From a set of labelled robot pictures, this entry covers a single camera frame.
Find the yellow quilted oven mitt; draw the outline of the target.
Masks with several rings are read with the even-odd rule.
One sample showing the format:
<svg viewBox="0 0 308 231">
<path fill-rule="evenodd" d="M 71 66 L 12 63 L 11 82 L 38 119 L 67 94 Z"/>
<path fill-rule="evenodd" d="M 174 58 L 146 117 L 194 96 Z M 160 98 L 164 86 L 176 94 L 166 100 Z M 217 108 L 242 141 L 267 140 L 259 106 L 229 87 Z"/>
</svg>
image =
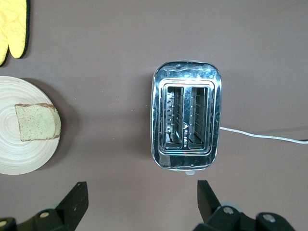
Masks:
<svg viewBox="0 0 308 231">
<path fill-rule="evenodd" d="M 28 48 L 31 0 L 0 0 L 0 67 L 10 53 L 22 58 Z"/>
</svg>

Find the brown toast slice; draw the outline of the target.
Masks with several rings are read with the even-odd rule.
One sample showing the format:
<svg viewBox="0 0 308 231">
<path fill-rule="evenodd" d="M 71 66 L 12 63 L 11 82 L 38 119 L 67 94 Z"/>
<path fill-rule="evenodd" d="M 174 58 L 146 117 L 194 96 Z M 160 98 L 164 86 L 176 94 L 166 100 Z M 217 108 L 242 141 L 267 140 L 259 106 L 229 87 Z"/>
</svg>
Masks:
<svg viewBox="0 0 308 231">
<path fill-rule="evenodd" d="M 14 107 L 21 141 L 47 141 L 60 137 L 61 119 L 52 104 L 19 103 Z"/>
</svg>

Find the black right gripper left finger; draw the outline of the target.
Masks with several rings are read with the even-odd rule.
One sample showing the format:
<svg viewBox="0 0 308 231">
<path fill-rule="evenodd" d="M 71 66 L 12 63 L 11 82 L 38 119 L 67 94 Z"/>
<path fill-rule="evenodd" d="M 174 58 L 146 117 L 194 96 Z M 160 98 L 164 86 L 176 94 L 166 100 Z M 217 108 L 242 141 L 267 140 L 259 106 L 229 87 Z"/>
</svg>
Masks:
<svg viewBox="0 0 308 231">
<path fill-rule="evenodd" d="M 78 182 L 56 208 L 44 209 L 20 224 L 0 218 L 0 231 L 75 231 L 89 206 L 88 186 Z"/>
</svg>

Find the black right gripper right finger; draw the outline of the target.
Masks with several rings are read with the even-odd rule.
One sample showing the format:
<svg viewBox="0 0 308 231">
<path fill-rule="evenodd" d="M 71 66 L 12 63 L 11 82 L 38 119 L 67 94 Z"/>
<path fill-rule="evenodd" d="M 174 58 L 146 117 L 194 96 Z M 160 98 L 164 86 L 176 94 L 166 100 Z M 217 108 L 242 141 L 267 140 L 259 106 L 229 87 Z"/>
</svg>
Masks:
<svg viewBox="0 0 308 231">
<path fill-rule="evenodd" d="M 197 182 L 197 202 L 203 223 L 193 231 L 295 231 L 278 214 L 261 212 L 250 218 L 231 205 L 222 205 L 207 180 Z"/>
</svg>

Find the chrome two-slot toaster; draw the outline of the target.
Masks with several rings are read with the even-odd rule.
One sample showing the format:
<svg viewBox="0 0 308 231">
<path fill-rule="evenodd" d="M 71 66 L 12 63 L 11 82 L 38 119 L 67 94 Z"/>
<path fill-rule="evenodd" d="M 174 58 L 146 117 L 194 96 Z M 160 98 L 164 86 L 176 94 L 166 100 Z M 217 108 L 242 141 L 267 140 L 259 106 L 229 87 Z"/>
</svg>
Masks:
<svg viewBox="0 0 308 231">
<path fill-rule="evenodd" d="M 162 64 L 151 92 L 151 153 L 166 170 L 189 175 L 213 164 L 221 121 L 221 75 L 205 62 Z"/>
</svg>

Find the round wooden plate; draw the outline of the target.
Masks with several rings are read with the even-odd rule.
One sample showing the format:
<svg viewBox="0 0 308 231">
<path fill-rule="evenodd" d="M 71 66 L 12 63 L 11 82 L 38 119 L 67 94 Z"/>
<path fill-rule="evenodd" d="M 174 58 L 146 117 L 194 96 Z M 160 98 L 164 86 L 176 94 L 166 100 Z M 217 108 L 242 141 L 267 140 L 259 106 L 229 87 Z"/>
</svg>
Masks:
<svg viewBox="0 0 308 231">
<path fill-rule="evenodd" d="M 16 77 L 0 76 L 0 173 L 19 175 L 32 172 L 56 152 L 60 138 L 21 141 L 16 104 L 52 104 L 38 87 Z"/>
</svg>

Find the brown table cover sheet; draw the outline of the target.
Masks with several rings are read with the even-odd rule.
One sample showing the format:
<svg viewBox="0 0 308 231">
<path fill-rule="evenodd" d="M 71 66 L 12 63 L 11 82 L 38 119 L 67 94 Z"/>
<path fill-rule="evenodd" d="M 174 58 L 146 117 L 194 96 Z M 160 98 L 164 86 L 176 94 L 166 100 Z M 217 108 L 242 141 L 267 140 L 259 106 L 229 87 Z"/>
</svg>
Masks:
<svg viewBox="0 0 308 231">
<path fill-rule="evenodd" d="M 308 145 L 223 130 L 206 170 L 154 162 L 152 77 L 178 59 L 218 68 L 224 128 L 308 139 L 308 0 L 31 0 L 27 53 L 0 75 L 42 89 L 63 130 L 40 169 L 0 174 L 0 217 L 27 220 L 86 181 L 76 231 L 191 231 L 197 181 L 208 180 L 248 216 L 308 231 Z"/>
</svg>

